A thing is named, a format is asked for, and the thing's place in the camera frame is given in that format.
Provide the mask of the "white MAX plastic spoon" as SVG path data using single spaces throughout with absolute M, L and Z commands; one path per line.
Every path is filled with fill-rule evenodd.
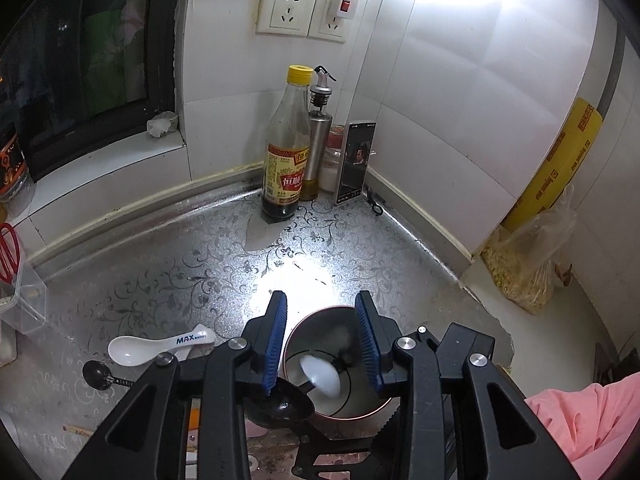
M 198 324 L 189 333 L 165 339 L 145 339 L 134 336 L 118 336 L 107 347 L 108 356 L 116 364 L 135 367 L 153 361 L 161 353 L 168 352 L 178 361 L 184 361 L 194 346 L 213 344 L 216 336 L 212 330 Z

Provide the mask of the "red metal utensil canister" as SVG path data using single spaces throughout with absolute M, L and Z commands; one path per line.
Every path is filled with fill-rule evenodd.
M 370 386 L 357 342 L 356 315 L 353 307 L 336 306 L 303 318 L 284 345 L 281 376 L 291 384 L 308 382 L 299 360 L 313 356 L 331 363 L 340 378 L 337 398 L 325 396 L 318 388 L 307 394 L 319 417 L 354 422 L 383 411 L 390 399 L 380 399 Z

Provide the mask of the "small black measuring spoon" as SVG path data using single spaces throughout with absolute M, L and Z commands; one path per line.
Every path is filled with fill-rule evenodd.
M 82 367 L 82 377 L 93 389 L 105 391 L 112 385 L 131 388 L 134 382 L 124 378 L 115 377 L 108 366 L 102 362 L 90 360 Z

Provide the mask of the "pink handled knife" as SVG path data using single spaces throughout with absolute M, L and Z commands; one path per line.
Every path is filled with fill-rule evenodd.
M 248 418 L 244 419 L 245 437 L 247 439 L 260 438 L 268 434 L 269 429 L 254 424 Z

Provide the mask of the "orange handled peeler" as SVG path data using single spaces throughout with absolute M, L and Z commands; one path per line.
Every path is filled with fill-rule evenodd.
M 201 411 L 199 408 L 191 408 L 190 417 L 189 417 L 189 430 L 198 430 L 200 428 L 200 415 Z

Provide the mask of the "pink sleeve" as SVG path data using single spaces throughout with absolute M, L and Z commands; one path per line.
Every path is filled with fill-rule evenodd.
M 639 420 L 639 375 L 580 391 L 547 389 L 525 400 L 580 478 L 611 466 Z

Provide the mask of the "clear plastic container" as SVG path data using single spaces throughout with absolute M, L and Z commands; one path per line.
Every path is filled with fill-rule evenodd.
M 47 322 L 48 290 L 28 260 L 12 285 L 1 283 L 1 321 L 28 335 Z

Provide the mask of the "smartphone leaning on wall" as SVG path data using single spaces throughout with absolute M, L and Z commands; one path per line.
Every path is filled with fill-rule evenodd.
M 376 122 L 350 122 L 344 133 L 334 204 L 341 205 L 362 191 L 372 152 Z

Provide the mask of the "red handled scissors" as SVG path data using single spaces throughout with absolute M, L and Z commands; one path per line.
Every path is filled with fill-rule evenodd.
M 1 281 L 12 285 L 20 270 L 21 244 L 14 227 L 6 222 L 0 224 L 0 264 Z

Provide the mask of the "jar with black label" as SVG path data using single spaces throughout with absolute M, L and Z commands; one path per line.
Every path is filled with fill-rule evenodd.
M 26 158 L 13 122 L 1 129 L 1 203 L 6 210 L 30 178 Z

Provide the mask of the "white ceramic soup spoon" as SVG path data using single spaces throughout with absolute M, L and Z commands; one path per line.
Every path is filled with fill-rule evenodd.
M 336 399 L 341 394 L 341 378 L 335 366 L 324 360 L 305 354 L 299 366 L 306 377 L 299 389 L 305 392 L 317 389 L 324 396 Z

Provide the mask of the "black plastic ladle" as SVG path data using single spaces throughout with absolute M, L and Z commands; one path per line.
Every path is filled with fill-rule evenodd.
M 316 412 L 314 402 L 308 396 L 313 388 L 311 382 L 294 386 L 279 377 L 268 396 L 245 399 L 245 416 L 262 428 L 292 428 L 306 422 Z

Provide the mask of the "crumpled tissue on sill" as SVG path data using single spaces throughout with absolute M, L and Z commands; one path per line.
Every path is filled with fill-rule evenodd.
M 178 130 L 179 116 L 168 110 L 161 112 L 146 122 L 146 132 L 154 139 L 159 139 L 166 134 Z

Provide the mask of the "white wall socket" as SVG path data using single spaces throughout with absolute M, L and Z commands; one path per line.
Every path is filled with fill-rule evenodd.
M 316 0 L 259 0 L 256 32 L 306 37 Z

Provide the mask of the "wooden chopsticks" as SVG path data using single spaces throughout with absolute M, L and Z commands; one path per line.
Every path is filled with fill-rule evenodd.
M 69 434 L 76 434 L 76 436 L 81 436 L 84 438 L 90 438 L 93 435 L 93 430 L 74 426 L 74 425 L 63 425 L 63 430 L 68 432 Z

